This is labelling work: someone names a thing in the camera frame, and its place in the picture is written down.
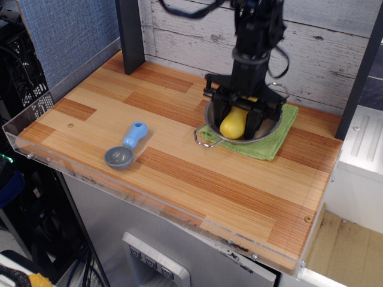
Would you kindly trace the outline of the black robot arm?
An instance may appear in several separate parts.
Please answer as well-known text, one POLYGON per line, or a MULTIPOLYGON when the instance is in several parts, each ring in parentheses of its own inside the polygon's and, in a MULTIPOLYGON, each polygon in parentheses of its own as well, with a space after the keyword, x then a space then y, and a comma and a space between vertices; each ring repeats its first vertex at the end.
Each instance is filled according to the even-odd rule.
POLYGON ((233 107, 244 109, 244 139, 254 137, 267 118, 279 120, 286 99, 266 84, 270 54, 284 37, 283 1, 232 1, 236 44, 230 75, 207 74, 214 124, 220 126, 233 107))

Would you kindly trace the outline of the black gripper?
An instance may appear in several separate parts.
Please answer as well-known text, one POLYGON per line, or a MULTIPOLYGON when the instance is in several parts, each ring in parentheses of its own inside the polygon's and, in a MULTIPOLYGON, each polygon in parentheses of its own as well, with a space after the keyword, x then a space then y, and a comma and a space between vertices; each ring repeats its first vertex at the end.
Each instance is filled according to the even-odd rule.
MULTIPOLYGON (((231 106, 250 109, 252 104, 242 97, 257 97, 272 112, 281 112, 286 103, 278 93, 271 90, 265 82, 270 57, 259 60, 234 60, 230 75, 207 74, 204 95, 212 97, 214 124, 220 127, 231 106)), ((244 138, 252 139, 267 117, 265 109, 253 108, 248 111, 244 138)))

